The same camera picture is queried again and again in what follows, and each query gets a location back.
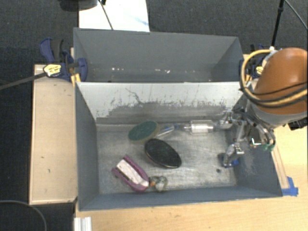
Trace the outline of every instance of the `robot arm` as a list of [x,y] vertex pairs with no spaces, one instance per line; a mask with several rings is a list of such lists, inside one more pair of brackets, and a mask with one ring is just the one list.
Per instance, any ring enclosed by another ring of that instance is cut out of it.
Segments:
[[[246,82],[246,66],[258,54],[269,53],[267,63],[257,83]],[[219,123],[221,129],[236,126],[236,136],[224,155],[220,157],[224,167],[234,165],[244,155],[240,142],[246,141],[252,148],[273,150],[273,129],[289,124],[291,130],[307,126],[307,51],[286,48],[280,51],[259,50],[243,62],[240,74],[244,93],[232,112],[227,112]]]

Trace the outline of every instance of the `yellow cable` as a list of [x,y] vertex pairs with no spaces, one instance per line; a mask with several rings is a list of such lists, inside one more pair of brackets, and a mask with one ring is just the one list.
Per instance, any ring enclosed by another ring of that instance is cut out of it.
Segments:
[[[240,76],[240,78],[241,78],[241,81],[242,81],[242,84],[243,84],[243,89],[246,89],[246,94],[248,96],[250,96],[251,98],[254,98],[254,99],[257,99],[257,100],[260,100],[260,101],[262,100],[259,97],[255,96],[246,86],[246,81],[245,81],[246,80],[246,74],[245,74],[246,65],[247,65],[248,61],[251,58],[253,58],[255,55],[270,53],[272,50],[258,50],[258,51],[254,51],[243,62],[243,65],[242,65],[242,68],[241,68],[241,76]],[[297,94],[295,94],[295,95],[293,95],[291,97],[286,97],[286,98],[278,100],[278,101],[271,101],[271,102],[265,103],[265,105],[276,106],[276,105],[287,104],[287,103],[295,101],[295,100],[297,100],[299,98],[302,98],[305,95],[307,95],[307,89],[302,90],[301,92],[299,92],[299,93],[297,93]]]

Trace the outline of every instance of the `black oval object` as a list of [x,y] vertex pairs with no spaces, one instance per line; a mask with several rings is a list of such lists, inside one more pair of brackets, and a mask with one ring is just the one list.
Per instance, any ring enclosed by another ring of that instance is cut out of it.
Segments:
[[159,139],[147,141],[145,153],[152,161],[167,168],[178,168],[182,164],[179,154],[170,145]]

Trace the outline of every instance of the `black cable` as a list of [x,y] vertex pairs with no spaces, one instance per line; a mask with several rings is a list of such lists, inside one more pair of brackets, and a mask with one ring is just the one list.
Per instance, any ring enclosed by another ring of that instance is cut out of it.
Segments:
[[274,28],[274,33],[273,33],[273,38],[272,38],[272,41],[271,41],[271,46],[275,46],[275,41],[276,41],[276,37],[277,37],[277,33],[278,33],[280,18],[281,18],[281,14],[283,12],[283,4],[284,4],[284,0],[280,0],[279,7],[278,7],[278,14],[277,14],[275,28]]
[[108,17],[108,15],[107,15],[107,12],[106,12],[106,10],[105,10],[105,8],[104,8],[103,3],[101,2],[101,0],[98,0],[98,2],[100,3],[100,5],[101,5],[102,8],[103,8],[103,11],[104,11],[104,13],[105,13],[105,16],[106,16],[106,18],[107,18],[107,21],[108,21],[108,24],[109,24],[111,30],[113,30],[113,27],[112,27],[112,25],[111,25],[111,22],[110,22],[110,20],[109,20],[109,17]]
[[[246,89],[249,89],[249,87],[242,88],[241,91],[244,92],[245,94],[247,94]],[[307,89],[307,85],[304,85],[303,87],[301,87],[301,88],[299,88],[299,89],[297,89],[297,90],[295,90],[293,92],[290,92],[290,93],[288,93],[286,95],[278,97],[278,98],[260,100],[260,99],[257,99],[257,98],[249,97],[249,100],[254,100],[254,101],[260,102],[260,103],[270,103],[270,102],[280,101],[282,99],[292,97],[293,95],[298,94],[298,93],[300,93],[301,91],[303,91],[305,89]]]
[[304,20],[302,19],[302,17],[300,17],[300,15],[298,14],[298,12],[295,10],[295,8],[290,4],[290,2],[288,0],[285,0],[286,4],[289,5],[289,7],[291,8],[291,10],[293,10],[293,12],[295,13],[295,15],[299,18],[300,22],[304,25],[305,29],[308,31],[308,27],[305,24]]
[[38,74],[38,75],[34,75],[34,76],[31,76],[31,77],[28,77],[28,78],[20,79],[18,81],[2,85],[2,86],[0,86],[0,90],[4,90],[4,89],[7,89],[7,88],[10,88],[10,87],[13,87],[13,86],[24,84],[26,82],[33,81],[33,80],[36,80],[36,79],[39,79],[39,78],[42,78],[42,77],[46,77],[46,73],[41,73],[41,74]]
[[41,211],[39,209],[37,209],[36,207],[29,205],[25,202],[21,202],[21,201],[17,201],[17,200],[0,200],[0,204],[18,204],[18,205],[24,205],[26,207],[30,207],[33,210],[35,210],[40,217],[42,218],[43,222],[44,222],[44,231],[47,231],[47,223],[46,223],[46,219],[44,218],[44,215],[41,213]]
[[302,82],[302,83],[298,83],[298,84],[295,84],[295,85],[292,85],[292,86],[289,86],[289,87],[286,87],[286,88],[282,88],[282,89],[279,89],[279,90],[271,91],[271,92],[265,92],[265,93],[260,93],[260,94],[254,93],[254,95],[262,96],[262,95],[274,94],[274,93],[277,93],[277,92],[280,92],[280,91],[283,91],[283,90],[287,90],[287,89],[290,89],[290,88],[293,88],[293,87],[301,86],[303,84],[307,84],[307,81]]
[[293,100],[293,101],[291,101],[291,102],[289,102],[289,103],[276,104],[275,106],[266,105],[266,104],[264,104],[264,103],[258,103],[258,102],[252,101],[252,100],[251,100],[251,102],[254,103],[255,105],[260,106],[260,107],[274,109],[274,108],[284,108],[284,107],[288,107],[288,106],[290,106],[290,105],[292,105],[292,104],[299,103],[299,102],[301,102],[301,101],[303,101],[303,100],[305,100],[305,99],[307,99],[307,96],[303,96],[302,98]]

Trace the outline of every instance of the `green round brush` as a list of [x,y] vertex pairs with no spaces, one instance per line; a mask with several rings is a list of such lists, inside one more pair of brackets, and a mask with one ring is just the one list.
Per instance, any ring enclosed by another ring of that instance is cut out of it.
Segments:
[[132,128],[128,133],[129,140],[144,143],[154,138],[159,132],[159,125],[155,121],[145,121]]

